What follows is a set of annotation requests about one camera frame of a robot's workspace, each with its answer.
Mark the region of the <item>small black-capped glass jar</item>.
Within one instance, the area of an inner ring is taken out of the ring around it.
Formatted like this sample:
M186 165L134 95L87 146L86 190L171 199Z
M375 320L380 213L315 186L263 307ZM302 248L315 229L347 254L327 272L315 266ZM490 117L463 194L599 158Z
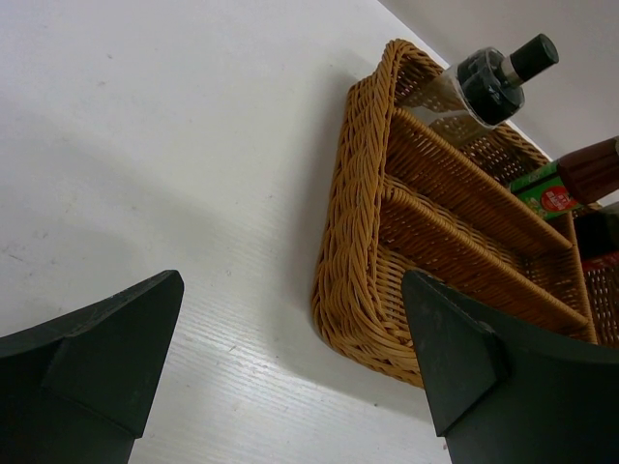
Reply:
M539 34L509 55L494 47L450 66L399 104L456 148L513 117L523 107L522 86L559 62L553 41Z

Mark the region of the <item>red sauce bottle green label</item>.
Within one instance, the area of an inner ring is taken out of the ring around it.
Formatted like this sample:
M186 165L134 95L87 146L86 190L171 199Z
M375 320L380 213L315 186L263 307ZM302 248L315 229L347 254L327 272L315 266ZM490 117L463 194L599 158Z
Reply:
M571 152L512 181L508 190L550 220L618 190L618 138Z

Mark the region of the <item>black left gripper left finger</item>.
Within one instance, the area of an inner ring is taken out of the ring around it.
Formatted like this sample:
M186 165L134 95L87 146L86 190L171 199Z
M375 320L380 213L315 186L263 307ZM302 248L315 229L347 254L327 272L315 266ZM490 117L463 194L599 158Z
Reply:
M183 294L180 273L168 270L2 337L2 462L128 462Z

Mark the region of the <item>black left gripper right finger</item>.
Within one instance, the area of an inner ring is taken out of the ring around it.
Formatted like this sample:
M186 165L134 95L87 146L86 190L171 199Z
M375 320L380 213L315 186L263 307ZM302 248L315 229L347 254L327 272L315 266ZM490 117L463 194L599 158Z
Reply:
M455 463L614 463L618 353L481 304L421 271L401 284L436 434Z

